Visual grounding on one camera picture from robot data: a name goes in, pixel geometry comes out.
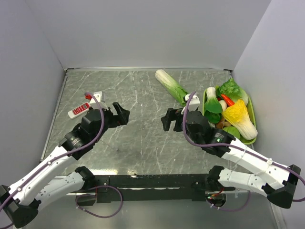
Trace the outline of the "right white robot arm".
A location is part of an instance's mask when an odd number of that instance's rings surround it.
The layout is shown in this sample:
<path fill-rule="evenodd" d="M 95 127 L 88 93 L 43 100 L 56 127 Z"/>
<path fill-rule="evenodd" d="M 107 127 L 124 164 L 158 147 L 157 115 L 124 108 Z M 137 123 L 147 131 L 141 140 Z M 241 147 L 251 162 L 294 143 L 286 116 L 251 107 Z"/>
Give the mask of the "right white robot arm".
<path fill-rule="evenodd" d="M 223 186 L 249 190 L 286 209 L 295 202 L 296 185 L 301 180 L 298 166 L 279 164 L 248 148 L 232 134 L 211 127 L 200 111 L 182 113 L 181 109 L 169 108 L 161 122 L 164 131 L 169 130 L 171 122 L 175 122 L 174 131 L 183 132 L 191 145 L 249 171 L 242 173 L 214 166 L 208 178 L 211 189 L 219 190 Z"/>

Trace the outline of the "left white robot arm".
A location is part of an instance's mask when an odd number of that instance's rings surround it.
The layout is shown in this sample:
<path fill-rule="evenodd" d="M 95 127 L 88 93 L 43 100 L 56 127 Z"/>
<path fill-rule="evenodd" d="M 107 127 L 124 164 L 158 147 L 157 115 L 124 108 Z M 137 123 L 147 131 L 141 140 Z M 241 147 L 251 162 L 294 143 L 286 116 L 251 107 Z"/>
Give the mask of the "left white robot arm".
<path fill-rule="evenodd" d="M 90 108 L 81 122 L 30 173 L 10 186 L 0 187 L 0 209 L 16 228 L 29 224 L 39 211 L 61 196 L 93 189 L 95 176 L 85 166 L 76 168 L 60 180 L 53 179 L 91 151 L 109 128 L 128 124 L 130 111 L 123 109 L 118 102 L 112 105 L 116 114 L 110 108 Z"/>

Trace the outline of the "white remote control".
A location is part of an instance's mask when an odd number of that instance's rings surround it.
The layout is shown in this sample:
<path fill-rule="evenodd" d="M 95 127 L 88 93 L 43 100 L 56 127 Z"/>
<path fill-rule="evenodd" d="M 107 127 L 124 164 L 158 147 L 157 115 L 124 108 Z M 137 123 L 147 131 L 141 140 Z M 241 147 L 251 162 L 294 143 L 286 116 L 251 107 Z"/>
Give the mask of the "white remote control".
<path fill-rule="evenodd" d="M 70 119 L 74 119 L 83 113 L 87 112 L 90 108 L 90 104 L 88 102 L 79 105 L 78 107 L 73 108 L 68 112 L 68 116 Z"/>

